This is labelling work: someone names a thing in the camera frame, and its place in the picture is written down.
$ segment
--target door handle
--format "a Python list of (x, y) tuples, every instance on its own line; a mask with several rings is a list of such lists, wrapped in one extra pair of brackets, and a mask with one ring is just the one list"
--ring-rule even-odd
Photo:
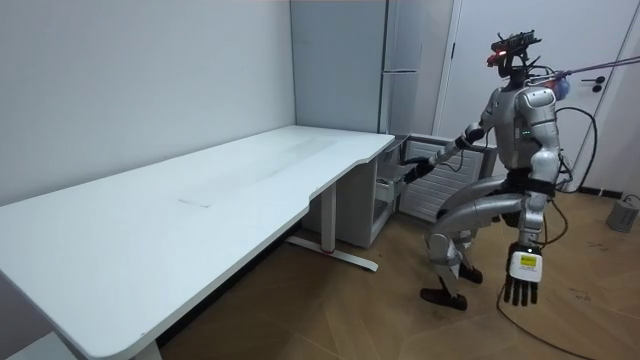
[(607, 81), (607, 78), (604, 76), (598, 76), (595, 79), (582, 79), (582, 81), (593, 81), (596, 84), (604, 84), (604, 82)]

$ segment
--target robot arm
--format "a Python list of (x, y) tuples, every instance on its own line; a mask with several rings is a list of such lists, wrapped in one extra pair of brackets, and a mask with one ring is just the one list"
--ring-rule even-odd
[(451, 159), (460, 151), (470, 148), (474, 142), (482, 139), (487, 131), (491, 129), (489, 124), (490, 121), (484, 120), (475, 122), (467, 126), (467, 129), (458, 138), (442, 147), (430, 158), (415, 157), (405, 161), (405, 165), (417, 164), (417, 166), (404, 176), (404, 182), (410, 184), (418, 180), (433, 171), (437, 165)]
[(513, 305), (537, 302), (538, 283), (542, 279), (542, 254), (538, 237), (544, 223), (544, 210), (553, 196), (560, 168), (560, 143), (553, 91), (529, 88), (518, 94), (516, 110), (527, 129), (519, 136), (530, 136), (540, 149), (531, 158), (531, 174), (525, 186), (526, 197), (520, 212), (518, 241), (509, 247), (504, 300), (513, 294)]

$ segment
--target yellow label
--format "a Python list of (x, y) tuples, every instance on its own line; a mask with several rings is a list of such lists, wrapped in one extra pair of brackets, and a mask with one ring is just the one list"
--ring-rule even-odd
[(523, 255), (520, 258), (520, 265), (536, 267), (537, 258), (535, 256)]

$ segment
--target desk surface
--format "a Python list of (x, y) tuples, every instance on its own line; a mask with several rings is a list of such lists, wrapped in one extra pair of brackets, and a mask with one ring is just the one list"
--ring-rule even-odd
[(2, 207), (0, 273), (88, 357), (133, 357), (392, 141), (289, 126)]

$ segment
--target robot leg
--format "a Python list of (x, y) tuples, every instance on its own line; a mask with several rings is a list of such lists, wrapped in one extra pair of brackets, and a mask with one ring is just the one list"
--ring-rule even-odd
[(434, 224), (431, 235), (425, 239), (429, 260), (440, 278), (442, 289), (422, 289), (420, 296), (437, 305), (466, 310), (467, 300), (458, 294), (457, 287), (463, 254), (456, 249), (448, 234), (478, 229), (490, 224), (494, 216), (520, 211), (522, 199), (523, 195), (520, 194), (489, 196), (456, 207), (442, 216)]
[[(445, 203), (441, 207), (441, 210), (438, 212), (438, 217), (440, 218), (444, 216), (444, 214), (446, 214), (450, 209), (453, 209), (456, 206), (460, 206), (470, 201), (482, 198), (490, 194), (491, 192), (500, 189), (502, 183), (506, 180), (506, 178), (506, 175), (488, 177), (460, 189), (460, 191), (456, 192), (451, 197), (449, 197), (447, 201), (445, 201)], [(490, 224), (491, 220), (488, 219), (487, 223), (480, 227), (489, 226)], [(482, 272), (474, 268), (471, 259), (467, 255), (467, 247), (471, 244), (473, 238), (475, 237), (477, 233), (476, 229), (469, 229), (454, 233), (451, 235), (451, 237), (456, 250), (462, 257), (459, 276), (473, 283), (482, 284)]]

